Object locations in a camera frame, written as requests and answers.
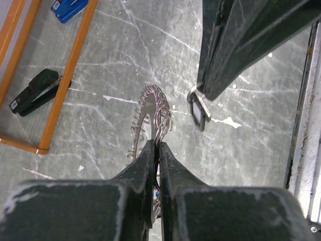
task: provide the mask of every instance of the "wooden frame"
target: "wooden frame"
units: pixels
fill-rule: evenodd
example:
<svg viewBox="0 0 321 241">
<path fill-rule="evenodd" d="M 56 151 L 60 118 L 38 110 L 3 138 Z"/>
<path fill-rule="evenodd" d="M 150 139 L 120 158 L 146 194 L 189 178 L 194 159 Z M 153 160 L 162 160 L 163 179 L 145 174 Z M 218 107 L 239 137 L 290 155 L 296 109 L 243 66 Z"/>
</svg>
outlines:
<svg viewBox="0 0 321 241">
<path fill-rule="evenodd" d="M 62 80 L 60 82 L 58 92 L 56 94 L 54 104 L 51 108 L 49 118 L 47 120 L 44 132 L 41 137 L 41 141 L 38 146 L 30 145 L 26 142 L 5 136 L 0 134 L 0 144 L 10 145 L 25 151 L 35 153 L 35 154 L 47 154 L 49 150 L 50 141 L 54 133 L 57 120 L 62 108 L 69 82 L 72 78 L 73 72 L 75 70 L 82 46 L 84 44 L 91 19 L 94 15 L 98 0 L 89 0 L 88 5 L 85 9 L 84 17 L 81 21 L 80 27 L 78 29 L 77 36 L 75 38 L 73 48 L 69 55 L 69 59 L 63 73 Z M 4 26 L 0 32 L 0 63 L 3 62 L 3 58 L 8 50 L 9 43 L 11 41 L 14 30 L 16 29 L 22 8 L 25 5 L 26 1 L 24 0 L 13 0 L 12 5 L 7 14 L 5 23 L 9 23 L 7 27 Z M 27 16 L 21 28 L 20 34 L 18 36 L 16 45 L 11 54 L 10 60 L 8 62 L 7 68 L 5 70 L 3 79 L 0 83 L 0 108 L 4 102 L 6 94 L 8 92 L 10 83 L 14 76 L 16 67 L 20 60 L 21 54 L 23 52 L 25 43 L 27 41 L 29 32 L 37 15 L 41 0 L 32 0 L 29 7 Z"/>
</svg>

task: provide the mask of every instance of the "blue stapler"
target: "blue stapler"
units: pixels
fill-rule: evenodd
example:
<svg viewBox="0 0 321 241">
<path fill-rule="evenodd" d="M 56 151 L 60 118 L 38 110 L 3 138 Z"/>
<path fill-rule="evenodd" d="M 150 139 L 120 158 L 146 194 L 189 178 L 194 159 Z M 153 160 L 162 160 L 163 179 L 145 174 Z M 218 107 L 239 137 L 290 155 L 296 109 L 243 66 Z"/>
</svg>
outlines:
<svg viewBox="0 0 321 241">
<path fill-rule="evenodd" d="M 88 0 L 56 0 L 51 6 L 51 11 L 64 24 L 81 11 L 87 3 Z"/>
</svg>

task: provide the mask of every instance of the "metal clip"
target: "metal clip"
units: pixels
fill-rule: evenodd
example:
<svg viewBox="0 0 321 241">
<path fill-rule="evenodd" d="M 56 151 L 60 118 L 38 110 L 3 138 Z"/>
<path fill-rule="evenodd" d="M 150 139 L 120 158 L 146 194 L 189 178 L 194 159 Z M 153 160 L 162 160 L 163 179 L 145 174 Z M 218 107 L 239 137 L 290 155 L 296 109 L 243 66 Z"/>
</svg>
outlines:
<svg viewBox="0 0 321 241">
<path fill-rule="evenodd" d="M 88 0 L 56 0 L 51 6 L 51 11 L 63 24 L 80 12 L 86 5 Z"/>
<path fill-rule="evenodd" d="M 197 90 L 202 84 L 202 82 L 199 82 L 193 86 L 187 95 L 187 102 L 189 103 L 190 113 L 195 125 L 203 132 L 205 130 L 205 123 L 211 121 L 211 113 L 203 100 L 204 95 L 201 95 Z"/>
<path fill-rule="evenodd" d="M 12 113 L 26 116 L 53 99 L 58 91 L 60 80 L 61 76 L 57 71 L 51 69 L 41 71 L 10 103 Z"/>
</svg>

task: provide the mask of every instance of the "stapler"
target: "stapler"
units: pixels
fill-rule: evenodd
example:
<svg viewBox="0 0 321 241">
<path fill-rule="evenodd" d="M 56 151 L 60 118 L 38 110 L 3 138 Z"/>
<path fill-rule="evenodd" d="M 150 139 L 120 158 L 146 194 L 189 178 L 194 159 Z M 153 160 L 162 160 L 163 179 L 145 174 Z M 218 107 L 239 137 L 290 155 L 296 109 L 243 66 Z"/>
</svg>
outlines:
<svg viewBox="0 0 321 241">
<path fill-rule="evenodd" d="M 64 24 L 80 12 L 87 3 L 88 0 L 56 0 L 51 6 L 51 11 Z"/>
<path fill-rule="evenodd" d="M 58 91 L 60 80 L 61 76 L 57 71 L 51 69 L 41 71 L 30 81 L 27 88 L 10 103 L 9 107 L 12 113 L 26 116 L 53 99 Z"/>
</svg>

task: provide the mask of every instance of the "bolt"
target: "bolt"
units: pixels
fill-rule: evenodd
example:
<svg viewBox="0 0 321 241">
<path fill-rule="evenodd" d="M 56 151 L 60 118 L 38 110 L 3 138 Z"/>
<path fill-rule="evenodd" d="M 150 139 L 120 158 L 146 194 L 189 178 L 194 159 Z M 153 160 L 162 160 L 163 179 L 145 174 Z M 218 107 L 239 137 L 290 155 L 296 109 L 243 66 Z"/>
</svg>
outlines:
<svg viewBox="0 0 321 241">
<path fill-rule="evenodd" d="M 312 226 L 312 227 L 311 227 L 311 232 L 317 232 L 317 228 L 314 227 L 314 226 Z"/>
</svg>

